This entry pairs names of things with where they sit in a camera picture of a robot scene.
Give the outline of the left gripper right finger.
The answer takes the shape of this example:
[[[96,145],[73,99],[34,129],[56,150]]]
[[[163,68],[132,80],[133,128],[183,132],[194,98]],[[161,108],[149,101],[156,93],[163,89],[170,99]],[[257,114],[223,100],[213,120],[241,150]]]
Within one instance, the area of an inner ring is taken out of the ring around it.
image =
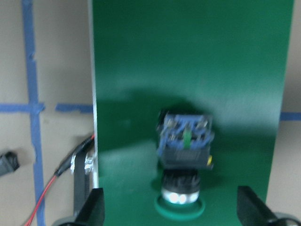
[[[238,186],[237,217],[243,226],[299,226],[292,217],[278,217],[249,186]]]

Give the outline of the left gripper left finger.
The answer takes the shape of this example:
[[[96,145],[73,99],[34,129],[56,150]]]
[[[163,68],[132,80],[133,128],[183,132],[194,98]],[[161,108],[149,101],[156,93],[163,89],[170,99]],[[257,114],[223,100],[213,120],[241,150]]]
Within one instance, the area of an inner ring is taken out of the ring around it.
[[[55,226],[103,226],[105,220],[105,201],[103,188],[91,190],[78,215],[62,218],[54,222]]]

